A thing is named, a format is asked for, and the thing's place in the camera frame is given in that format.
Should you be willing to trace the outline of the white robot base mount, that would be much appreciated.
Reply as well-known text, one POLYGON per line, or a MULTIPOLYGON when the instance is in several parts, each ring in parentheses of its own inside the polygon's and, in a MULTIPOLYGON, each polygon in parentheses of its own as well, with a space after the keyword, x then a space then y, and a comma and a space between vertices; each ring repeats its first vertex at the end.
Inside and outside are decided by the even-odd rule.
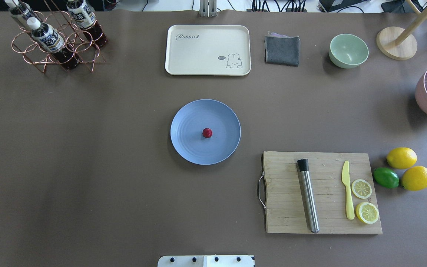
POLYGON ((162 256, 158 267, 254 267, 251 255, 186 255, 162 256))

